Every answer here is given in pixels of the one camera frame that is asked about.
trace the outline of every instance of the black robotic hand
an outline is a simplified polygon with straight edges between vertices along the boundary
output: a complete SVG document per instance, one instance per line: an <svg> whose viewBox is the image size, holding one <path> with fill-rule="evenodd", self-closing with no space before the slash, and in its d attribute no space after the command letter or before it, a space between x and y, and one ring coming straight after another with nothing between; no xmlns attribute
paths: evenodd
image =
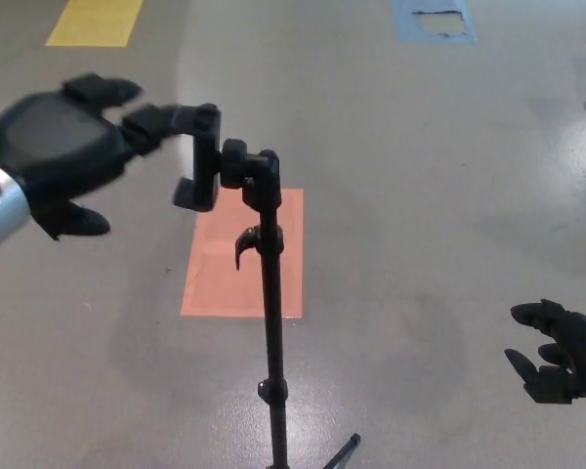
<svg viewBox="0 0 586 469"><path fill-rule="evenodd" d="M5 109L0 114L0 177L6 173L10 182L0 180L0 187L8 186L14 195L1 198L0 208L22 214L25 204L26 216L54 240L60 235L104 235L110 230L106 218L72 200L118 179L133 157L152 153L164 140L188 135L194 139L196 177L190 187L181 188L183 206L212 209L221 159L219 110L208 104L146 104L119 123L104 117L107 109L123 107L141 93L130 80L87 73L65 81L60 90L30 94ZM10 229L5 224L0 239Z"/></svg>
<svg viewBox="0 0 586 469"><path fill-rule="evenodd" d="M573 399L586 398L586 316L549 300L517 305L511 313L519 324L555 341L538 348L540 357L553 366L538 369L520 352L506 349L527 393L541 404L571 404Z"/></svg>

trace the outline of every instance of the black metal pole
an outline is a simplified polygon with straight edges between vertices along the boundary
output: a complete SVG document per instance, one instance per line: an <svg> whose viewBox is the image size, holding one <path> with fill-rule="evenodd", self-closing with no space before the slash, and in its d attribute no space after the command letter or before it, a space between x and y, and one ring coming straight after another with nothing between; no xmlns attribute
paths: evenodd
<svg viewBox="0 0 586 469"><path fill-rule="evenodd" d="M259 384L259 396L270 406L273 453L271 469L288 469L285 409L288 390L284 379L280 287L281 233L275 210L261 212L260 219L259 237L269 377Z"/></svg>

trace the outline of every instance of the tripod leg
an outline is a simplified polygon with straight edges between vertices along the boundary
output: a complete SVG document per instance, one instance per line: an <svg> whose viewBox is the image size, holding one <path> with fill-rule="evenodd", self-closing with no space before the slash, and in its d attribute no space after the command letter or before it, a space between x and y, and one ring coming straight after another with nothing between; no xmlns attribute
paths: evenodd
<svg viewBox="0 0 586 469"><path fill-rule="evenodd" d="M343 462L346 457L352 454L357 446L360 445L360 435L358 433L354 433L350 440L345 443L345 445L335 454L335 456L330 459L323 469L335 469L341 462Z"/></svg>

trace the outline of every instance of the adjustment knob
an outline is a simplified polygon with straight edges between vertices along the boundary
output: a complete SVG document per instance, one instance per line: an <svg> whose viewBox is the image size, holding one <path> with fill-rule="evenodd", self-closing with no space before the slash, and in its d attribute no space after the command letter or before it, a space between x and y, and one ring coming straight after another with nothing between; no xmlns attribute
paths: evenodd
<svg viewBox="0 0 586 469"><path fill-rule="evenodd" d="M220 181L227 189L240 189L243 183L247 145L242 140L227 139L222 147Z"/></svg>

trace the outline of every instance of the yellow floor marking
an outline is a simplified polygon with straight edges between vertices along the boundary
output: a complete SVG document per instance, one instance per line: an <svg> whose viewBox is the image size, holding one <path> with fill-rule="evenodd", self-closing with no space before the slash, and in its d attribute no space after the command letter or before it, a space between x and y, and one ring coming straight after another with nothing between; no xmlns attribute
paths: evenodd
<svg viewBox="0 0 586 469"><path fill-rule="evenodd" d="M126 47L144 0L69 0L46 46Z"/></svg>

